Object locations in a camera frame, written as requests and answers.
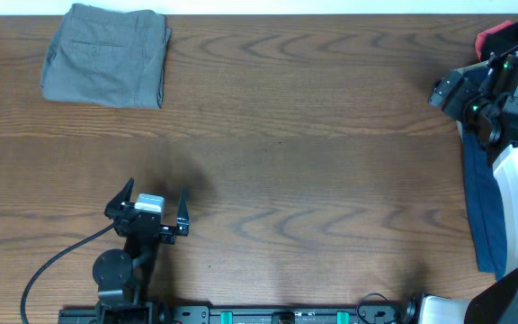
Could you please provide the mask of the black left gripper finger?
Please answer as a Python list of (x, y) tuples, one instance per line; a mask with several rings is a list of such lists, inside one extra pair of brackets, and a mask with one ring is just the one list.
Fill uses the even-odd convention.
[(183, 188), (180, 194), (177, 217), (176, 217), (176, 235), (181, 237), (187, 237), (190, 229), (189, 212), (186, 205), (186, 189)]
[(123, 214), (127, 203), (130, 202), (134, 179), (130, 178), (123, 188), (106, 204), (105, 214)]

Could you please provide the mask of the grey shorts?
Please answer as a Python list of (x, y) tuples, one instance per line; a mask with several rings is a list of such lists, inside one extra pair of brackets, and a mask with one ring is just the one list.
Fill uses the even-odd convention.
[(171, 35), (165, 16), (151, 10), (73, 4), (47, 49), (41, 94), (56, 102), (159, 109)]

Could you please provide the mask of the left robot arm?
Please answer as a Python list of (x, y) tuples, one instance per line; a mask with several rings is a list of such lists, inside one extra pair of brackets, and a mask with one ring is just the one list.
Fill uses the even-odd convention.
[(173, 245), (190, 230), (186, 191), (179, 196), (175, 225), (162, 222), (165, 199), (142, 193), (131, 200), (134, 180), (130, 179), (106, 204), (104, 214), (116, 234), (125, 239), (124, 248), (99, 255), (93, 266), (98, 286), (96, 310), (100, 323), (161, 323), (169, 316), (160, 304), (147, 299), (147, 288), (155, 269), (161, 244)]

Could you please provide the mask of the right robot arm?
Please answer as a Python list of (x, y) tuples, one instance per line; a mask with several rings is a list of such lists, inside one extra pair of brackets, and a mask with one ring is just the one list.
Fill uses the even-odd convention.
[(518, 57), (451, 70), (428, 99), (458, 123), (471, 236), (496, 283), (470, 301), (424, 295), (409, 323), (518, 323)]

